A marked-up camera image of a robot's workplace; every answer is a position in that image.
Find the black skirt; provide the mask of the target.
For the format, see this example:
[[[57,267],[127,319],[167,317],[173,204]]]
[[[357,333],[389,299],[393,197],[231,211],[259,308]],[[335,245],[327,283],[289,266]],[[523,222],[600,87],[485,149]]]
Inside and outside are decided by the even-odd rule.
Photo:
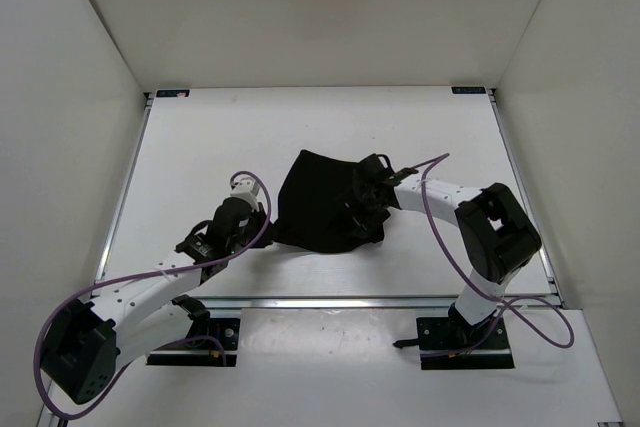
[[[321,254],[375,244],[350,236],[353,222],[345,201],[357,163],[301,150],[278,194],[274,242]]]

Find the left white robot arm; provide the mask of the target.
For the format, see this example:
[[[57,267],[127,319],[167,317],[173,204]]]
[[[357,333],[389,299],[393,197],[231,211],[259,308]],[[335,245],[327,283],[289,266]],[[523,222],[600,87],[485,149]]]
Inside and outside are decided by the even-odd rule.
[[[209,315],[189,294],[262,243],[270,207],[254,194],[230,195],[155,269],[106,281],[93,299],[65,301],[39,334],[35,379],[48,376],[83,405],[137,358],[179,340],[203,342]]]

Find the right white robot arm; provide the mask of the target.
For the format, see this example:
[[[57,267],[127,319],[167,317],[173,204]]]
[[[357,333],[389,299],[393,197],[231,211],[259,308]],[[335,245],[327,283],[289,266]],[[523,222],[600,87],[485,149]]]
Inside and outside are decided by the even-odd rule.
[[[356,164],[344,205],[358,237],[381,230],[391,208],[422,213],[431,225],[444,221],[459,229],[471,273],[449,311],[449,338],[471,347],[484,335],[506,287],[541,249],[539,233],[511,189],[494,183],[464,187],[433,178],[433,159],[393,170],[388,159],[372,154]]]

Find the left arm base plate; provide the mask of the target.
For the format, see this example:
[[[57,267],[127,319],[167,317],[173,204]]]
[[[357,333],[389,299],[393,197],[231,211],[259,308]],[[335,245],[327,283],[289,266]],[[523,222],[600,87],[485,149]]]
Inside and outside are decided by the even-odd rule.
[[[235,367],[238,358],[241,319],[210,318],[175,346],[162,347],[146,358],[149,366]]]

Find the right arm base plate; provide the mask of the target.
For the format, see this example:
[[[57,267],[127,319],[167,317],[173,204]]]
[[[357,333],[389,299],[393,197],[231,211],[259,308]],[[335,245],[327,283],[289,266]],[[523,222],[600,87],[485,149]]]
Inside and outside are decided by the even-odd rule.
[[[418,317],[413,339],[393,343],[397,349],[418,347],[422,370],[510,370],[515,361],[503,319],[489,320],[466,337],[449,317]]]

